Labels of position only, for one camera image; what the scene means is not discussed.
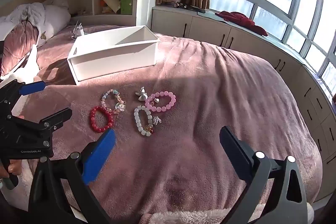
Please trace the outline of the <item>person's left hand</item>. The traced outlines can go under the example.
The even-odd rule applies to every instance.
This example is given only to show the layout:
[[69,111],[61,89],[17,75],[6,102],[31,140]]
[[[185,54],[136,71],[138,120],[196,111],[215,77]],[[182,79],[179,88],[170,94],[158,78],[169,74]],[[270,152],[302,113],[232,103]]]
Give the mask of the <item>person's left hand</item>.
[[8,168],[0,166],[0,178],[9,178],[9,174],[19,176],[22,173],[22,160],[10,160]]

